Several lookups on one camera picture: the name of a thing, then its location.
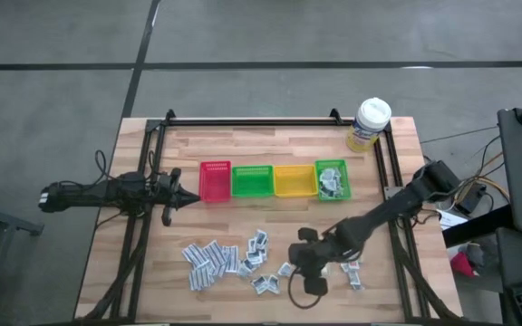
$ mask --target yellow container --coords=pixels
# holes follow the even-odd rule
[[[314,165],[275,166],[273,168],[275,195],[305,197],[317,195]]]

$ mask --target gray floor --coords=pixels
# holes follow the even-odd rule
[[[0,0],[0,63],[134,62],[149,6]],[[522,0],[160,4],[147,62],[250,60],[522,60]],[[130,80],[127,71],[0,72],[0,210],[46,225],[41,237],[14,242],[0,282],[0,325],[72,317],[97,211],[47,215],[35,202],[50,182],[97,176],[94,150],[111,154]],[[420,139],[432,140],[494,126],[497,110],[522,107],[522,68],[144,72],[132,116],[351,115],[372,96],[395,115],[414,116]],[[423,149],[467,177],[496,135]],[[502,170],[493,178],[506,184]],[[497,297],[459,280],[465,314],[499,321]]]

